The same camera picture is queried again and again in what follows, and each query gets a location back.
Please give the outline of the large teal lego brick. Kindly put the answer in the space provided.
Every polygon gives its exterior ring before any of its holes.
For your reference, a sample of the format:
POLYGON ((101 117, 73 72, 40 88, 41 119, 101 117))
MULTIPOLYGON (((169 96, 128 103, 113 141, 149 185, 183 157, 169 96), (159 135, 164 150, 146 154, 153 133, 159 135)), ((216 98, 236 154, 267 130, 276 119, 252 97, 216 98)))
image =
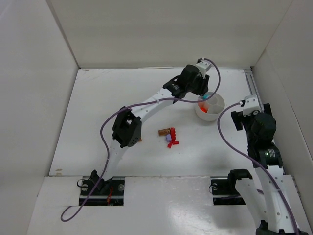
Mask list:
POLYGON ((202 99, 203 99, 203 100, 207 100, 210 96, 211 96, 211 94, 205 94, 205 95, 202 97, 202 99))

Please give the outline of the tan lego plate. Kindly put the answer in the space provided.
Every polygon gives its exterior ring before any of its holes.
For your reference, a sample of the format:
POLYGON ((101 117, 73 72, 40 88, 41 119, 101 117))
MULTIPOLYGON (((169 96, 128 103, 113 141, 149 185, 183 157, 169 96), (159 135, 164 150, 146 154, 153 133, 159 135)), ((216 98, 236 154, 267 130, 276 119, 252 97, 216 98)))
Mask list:
POLYGON ((171 129, 170 128, 158 130, 158 135, 159 136, 166 136, 168 134, 171 134, 171 129))

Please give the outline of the lavender lego brick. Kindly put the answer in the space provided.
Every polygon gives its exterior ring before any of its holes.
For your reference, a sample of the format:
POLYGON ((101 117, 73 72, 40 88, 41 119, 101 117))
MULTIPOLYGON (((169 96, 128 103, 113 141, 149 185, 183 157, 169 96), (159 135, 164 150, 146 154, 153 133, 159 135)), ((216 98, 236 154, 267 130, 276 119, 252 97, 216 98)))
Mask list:
POLYGON ((166 141, 167 141, 167 142, 171 142, 171 141, 172 141, 172 137, 171 137, 170 134, 167 134, 167 135, 166 135, 166 141))

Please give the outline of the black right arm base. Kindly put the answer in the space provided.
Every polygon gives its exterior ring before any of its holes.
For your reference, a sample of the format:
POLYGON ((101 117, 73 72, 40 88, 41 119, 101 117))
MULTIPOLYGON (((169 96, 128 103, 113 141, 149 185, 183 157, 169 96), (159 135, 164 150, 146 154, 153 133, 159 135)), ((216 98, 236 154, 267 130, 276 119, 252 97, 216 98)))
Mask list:
POLYGON ((252 175, 247 169, 233 169, 227 176, 210 177, 209 191, 213 195, 213 205, 245 205, 243 197, 235 189, 237 181, 243 178, 252 179, 252 175))

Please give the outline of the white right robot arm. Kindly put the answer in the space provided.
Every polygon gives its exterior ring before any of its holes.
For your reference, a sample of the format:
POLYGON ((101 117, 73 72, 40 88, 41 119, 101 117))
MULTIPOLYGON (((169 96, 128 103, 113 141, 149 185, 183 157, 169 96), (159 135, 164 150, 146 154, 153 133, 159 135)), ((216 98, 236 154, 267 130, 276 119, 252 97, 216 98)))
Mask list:
POLYGON ((247 153, 236 149, 252 161, 261 183, 258 190, 246 169, 231 170, 228 181, 246 203, 255 222, 257 235, 305 235, 299 228, 289 205, 284 186, 283 162, 273 142, 276 120, 269 104, 261 109, 256 99, 237 103, 242 110, 231 112, 237 130, 245 130, 247 153))

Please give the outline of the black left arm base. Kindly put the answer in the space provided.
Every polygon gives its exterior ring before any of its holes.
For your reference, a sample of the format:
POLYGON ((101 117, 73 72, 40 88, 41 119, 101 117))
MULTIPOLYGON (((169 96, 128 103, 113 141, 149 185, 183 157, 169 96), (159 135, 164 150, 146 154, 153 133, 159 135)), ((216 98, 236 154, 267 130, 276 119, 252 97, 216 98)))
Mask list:
MULTIPOLYGON (((95 183, 100 179, 97 171, 91 172, 86 178, 79 179, 76 183, 80 188, 79 205, 88 197, 95 183)), ((125 177, 113 177, 107 181, 103 179, 88 197, 85 206, 123 206, 124 205, 125 177)))

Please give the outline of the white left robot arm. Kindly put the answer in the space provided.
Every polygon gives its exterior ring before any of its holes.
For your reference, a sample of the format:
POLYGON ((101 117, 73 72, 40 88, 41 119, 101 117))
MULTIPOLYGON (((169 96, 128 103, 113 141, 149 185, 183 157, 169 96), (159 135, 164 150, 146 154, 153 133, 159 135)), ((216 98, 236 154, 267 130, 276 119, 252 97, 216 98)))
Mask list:
POLYGON ((109 160, 102 179, 110 180, 126 150, 139 142, 142 124, 161 109, 183 99, 187 93, 204 95, 208 92, 209 76, 206 74, 212 63, 201 61, 195 65, 187 65, 180 75, 172 78, 142 106, 121 108, 117 114, 112 130, 112 141, 109 147, 109 160))

